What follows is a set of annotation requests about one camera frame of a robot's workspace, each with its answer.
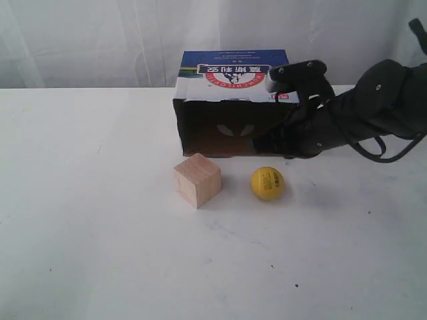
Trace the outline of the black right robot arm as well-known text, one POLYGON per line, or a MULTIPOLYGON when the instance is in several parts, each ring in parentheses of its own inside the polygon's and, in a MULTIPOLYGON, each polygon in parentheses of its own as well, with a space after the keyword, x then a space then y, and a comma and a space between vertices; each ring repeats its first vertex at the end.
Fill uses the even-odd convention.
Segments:
POLYGON ((310 159, 350 146, 376 163, 393 163, 426 137, 426 65, 405 67, 386 59, 369 68, 354 88, 336 95, 319 60, 269 70, 268 91, 295 92, 277 125, 253 140, 258 153, 310 159))

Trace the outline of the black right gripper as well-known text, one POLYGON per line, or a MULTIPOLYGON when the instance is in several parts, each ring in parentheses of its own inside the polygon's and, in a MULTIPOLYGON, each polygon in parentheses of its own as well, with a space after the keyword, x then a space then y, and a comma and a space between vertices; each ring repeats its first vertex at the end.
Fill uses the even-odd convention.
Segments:
POLYGON ((319 97, 307 105, 273 103, 284 112, 265 133, 253 139, 257 153, 285 159, 310 159, 321 152, 354 143, 354 99, 339 95, 322 105, 319 97))

